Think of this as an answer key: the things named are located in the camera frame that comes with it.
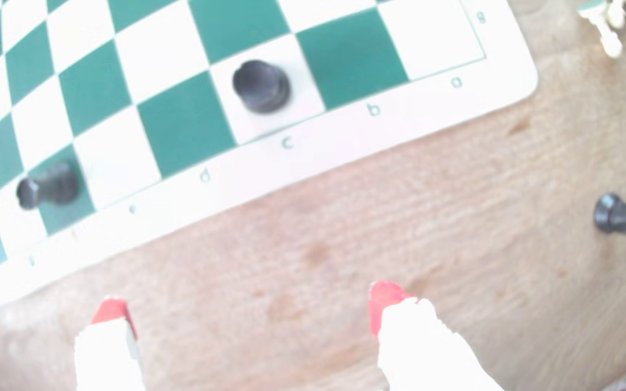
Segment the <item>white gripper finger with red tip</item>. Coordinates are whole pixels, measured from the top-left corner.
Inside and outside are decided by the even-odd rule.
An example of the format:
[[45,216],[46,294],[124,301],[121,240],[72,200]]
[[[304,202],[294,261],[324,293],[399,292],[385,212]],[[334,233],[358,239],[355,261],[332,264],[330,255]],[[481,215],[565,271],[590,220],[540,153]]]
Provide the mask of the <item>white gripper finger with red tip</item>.
[[368,314],[388,390],[503,390],[429,299],[377,280],[369,288]]
[[126,300],[106,297],[74,340],[76,390],[146,390]]

